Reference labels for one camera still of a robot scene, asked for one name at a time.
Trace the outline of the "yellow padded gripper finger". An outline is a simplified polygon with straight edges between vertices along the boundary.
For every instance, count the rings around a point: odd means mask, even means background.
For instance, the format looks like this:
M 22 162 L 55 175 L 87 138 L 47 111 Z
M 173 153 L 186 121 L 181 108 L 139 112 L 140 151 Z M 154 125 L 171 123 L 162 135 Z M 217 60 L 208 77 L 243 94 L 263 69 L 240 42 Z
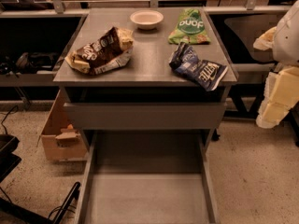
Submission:
M 271 129 L 279 125 L 299 102 L 299 67 L 286 66 L 278 73 L 270 72 L 263 95 L 256 124 Z
M 272 27 L 260 35 L 253 43 L 253 47 L 258 50 L 268 50 L 273 47 L 274 34 L 277 27 Z

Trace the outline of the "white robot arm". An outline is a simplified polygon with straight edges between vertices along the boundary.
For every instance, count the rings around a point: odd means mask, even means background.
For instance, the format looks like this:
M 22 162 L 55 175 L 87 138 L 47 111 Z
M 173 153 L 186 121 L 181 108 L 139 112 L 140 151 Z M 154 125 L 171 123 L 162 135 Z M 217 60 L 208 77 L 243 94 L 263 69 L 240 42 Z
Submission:
M 271 129 L 280 124 L 299 102 L 299 1 L 273 27 L 258 37 L 253 47 L 271 49 L 278 62 L 276 72 L 270 72 L 264 86 L 264 99 L 256 124 Z

